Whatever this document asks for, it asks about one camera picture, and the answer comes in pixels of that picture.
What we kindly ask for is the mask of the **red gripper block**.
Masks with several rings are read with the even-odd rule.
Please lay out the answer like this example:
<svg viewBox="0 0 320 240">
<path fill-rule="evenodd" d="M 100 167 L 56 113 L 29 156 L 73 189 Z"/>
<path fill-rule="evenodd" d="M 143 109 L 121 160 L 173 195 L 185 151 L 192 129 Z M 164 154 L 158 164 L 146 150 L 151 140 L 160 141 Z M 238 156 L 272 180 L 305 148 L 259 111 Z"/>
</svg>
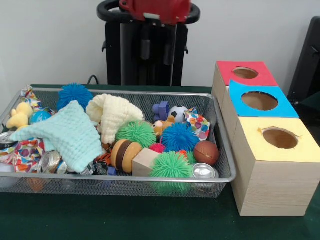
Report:
<svg viewBox="0 0 320 240">
<path fill-rule="evenodd" d="M 170 25 L 184 23 L 191 10 L 190 0 L 120 0 L 119 7 L 130 13 L 134 19 L 159 20 L 165 24 L 166 42 L 164 48 L 164 64 L 173 63 L 174 29 Z M 150 58 L 150 26 L 143 24 L 140 32 L 140 57 L 142 60 Z"/>
</svg>

